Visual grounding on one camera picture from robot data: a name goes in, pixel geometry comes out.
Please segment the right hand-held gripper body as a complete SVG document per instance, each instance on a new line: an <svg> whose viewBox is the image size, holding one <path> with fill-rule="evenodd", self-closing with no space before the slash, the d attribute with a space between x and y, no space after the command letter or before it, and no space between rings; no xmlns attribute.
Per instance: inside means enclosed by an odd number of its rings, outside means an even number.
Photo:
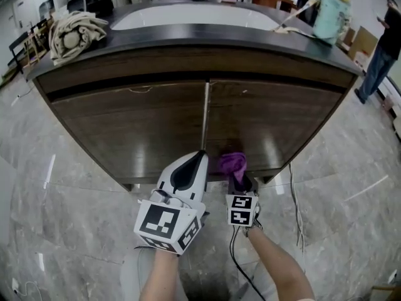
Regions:
<svg viewBox="0 0 401 301"><path fill-rule="evenodd" d="M259 213L259 197L226 195L227 222L229 225L250 227Z"/></svg>

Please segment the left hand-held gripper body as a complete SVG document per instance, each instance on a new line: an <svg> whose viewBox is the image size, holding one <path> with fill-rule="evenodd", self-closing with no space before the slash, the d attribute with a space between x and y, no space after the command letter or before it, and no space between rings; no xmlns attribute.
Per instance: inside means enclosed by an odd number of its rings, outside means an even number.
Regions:
<svg viewBox="0 0 401 301"><path fill-rule="evenodd" d="M141 201L133 231L152 248L182 255L202 228L205 212L201 202L154 189Z"/></svg>

